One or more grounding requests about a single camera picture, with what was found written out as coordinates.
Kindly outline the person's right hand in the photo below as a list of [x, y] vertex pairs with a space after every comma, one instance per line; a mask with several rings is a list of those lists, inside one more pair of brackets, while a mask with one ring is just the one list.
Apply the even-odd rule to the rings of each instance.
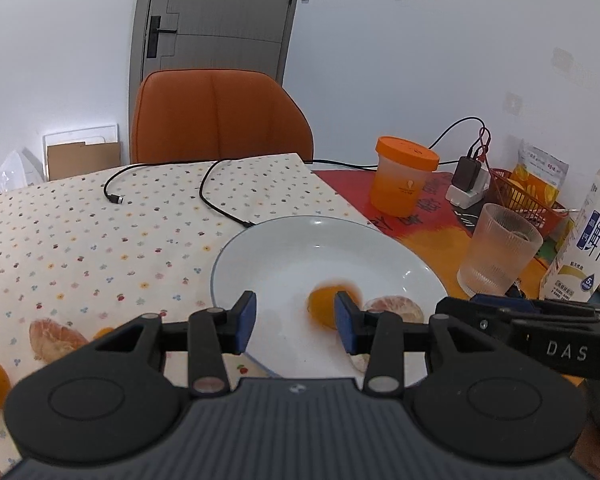
[[600, 428], [592, 420], [583, 429], [571, 458], [594, 478], [600, 479]]

